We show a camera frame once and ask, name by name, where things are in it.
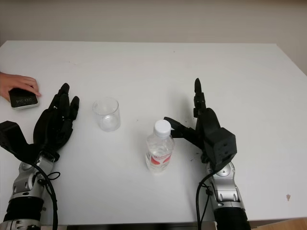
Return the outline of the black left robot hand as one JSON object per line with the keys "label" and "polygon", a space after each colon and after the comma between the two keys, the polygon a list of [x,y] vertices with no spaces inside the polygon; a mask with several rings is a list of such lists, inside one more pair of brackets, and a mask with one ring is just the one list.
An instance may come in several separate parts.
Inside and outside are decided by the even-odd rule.
{"label": "black left robot hand", "polygon": [[58,150],[68,142],[79,111],[80,99],[74,96],[70,101],[69,89],[69,84],[62,85],[34,128],[34,146],[38,152],[46,153],[54,161],[59,160]]}

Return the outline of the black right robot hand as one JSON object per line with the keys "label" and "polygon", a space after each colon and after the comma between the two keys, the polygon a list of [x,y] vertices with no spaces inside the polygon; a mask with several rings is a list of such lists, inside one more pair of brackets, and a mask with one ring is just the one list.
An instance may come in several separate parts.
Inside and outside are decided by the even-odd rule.
{"label": "black right robot hand", "polygon": [[194,84],[194,109],[193,116],[197,119],[195,129],[186,127],[178,121],[164,117],[171,125],[173,138],[184,138],[202,150],[202,161],[217,164],[214,150],[215,141],[209,140],[209,135],[221,128],[215,112],[206,106],[205,96],[201,89],[201,82],[197,78]]}

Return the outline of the bare person hand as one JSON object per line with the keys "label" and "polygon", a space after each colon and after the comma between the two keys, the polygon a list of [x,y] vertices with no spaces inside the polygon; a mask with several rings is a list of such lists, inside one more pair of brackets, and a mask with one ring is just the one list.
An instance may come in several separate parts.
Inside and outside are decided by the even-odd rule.
{"label": "bare person hand", "polygon": [[41,96],[38,84],[34,78],[0,73],[0,95],[7,101],[10,101],[9,91],[19,88],[34,93],[36,96]]}

